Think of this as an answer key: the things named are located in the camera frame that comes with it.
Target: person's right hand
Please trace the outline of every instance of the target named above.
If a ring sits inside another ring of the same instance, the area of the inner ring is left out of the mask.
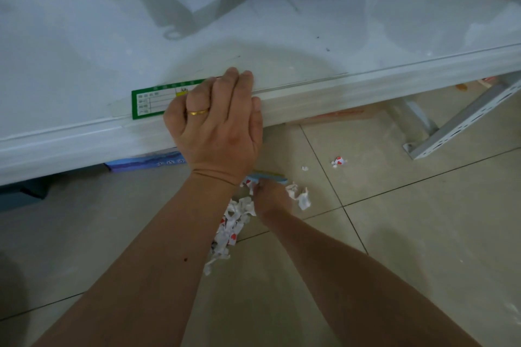
[[[284,186],[276,181],[261,178],[253,188],[253,204],[257,217],[263,221],[269,214],[292,213],[293,201]]]
[[[193,173],[239,185],[252,170],[263,133],[252,87],[251,72],[229,68],[172,100],[163,119]]]

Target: beige tile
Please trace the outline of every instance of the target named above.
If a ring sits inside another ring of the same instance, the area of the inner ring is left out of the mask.
[[[521,150],[347,206],[369,255],[483,346],[521,345]]]
[[[306,222],[363,249],[342,209]],[[201,279],[183,347],[340,345],[274,235],[239,242],[230,254]]]
[[[302,166],[309,170],[304,172]],[[255,166],[258,170],[284,174],[289,180],[309,189],[311,207],[300,210],[296,202],[293,213],[305,219],[341,206],[331,184],[317,161],[299,126],[276,125],[264,129],[264,144]],[[267,231],[262,223],[251,219],[239,240]]]
[[[85,169],[40,203],[0,214],[0,319],[87,290],[189,174]]]
[[[2,347],[29,347],[80,297],[65,299],[0,321]]]
[[[418,95],[417,102],[442,125],[484,90],[470,83],[466,92],[443,88]],[[345,205],[521,146],[520,110],[521,94],[517,94],[436,152],[414,161],[402,145],[424,135],[398,101],[388,102],[386,110],[371,120],[303,129]],[[339,155],[347,164],[333,169],[330,162]]]

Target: gold ring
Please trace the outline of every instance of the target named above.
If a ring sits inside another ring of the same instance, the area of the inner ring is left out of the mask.
[[[206,114],[208,111],[210,111],[209,108],[207,108],[205,110],[199,110],[199,111],[187,111],[187,113],[190,115],[201,115],[201,114]]]

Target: pile of torn paper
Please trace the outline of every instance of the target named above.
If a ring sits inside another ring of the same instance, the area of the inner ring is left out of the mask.
[[[245,179],[243,182],[245,186],[250,188],[250,194],[253,195],[254,181]],[[293,183],[285,187],[286,192],[291,199],[298,201],[298,206],[302,210],[306,210],[311,206],[309,201],[309,193],[307,188],[304,188],[300,194],[298,185]],[[210,249],[211,259],[204,265],[203,272],[208,276],[212,272],[212,264],[218,259],[230,258],[228,245],[235,245],[237,242],[237,235],[242,230],[245,224],[250,221],[250,216],[256,216],[255,207],[250,197],[239,199],[238,202],[230,200],[225,215],[221,219],[221,223],[217,228],[215,239],[212,242]]]

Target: person's left hand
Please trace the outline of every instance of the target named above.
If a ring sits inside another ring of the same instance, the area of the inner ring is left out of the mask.
[[[229,68],[172,100],[163,115],[165,125],[193,173],[238,185],[253,169],[263,121],[252,87],[251,72]]]

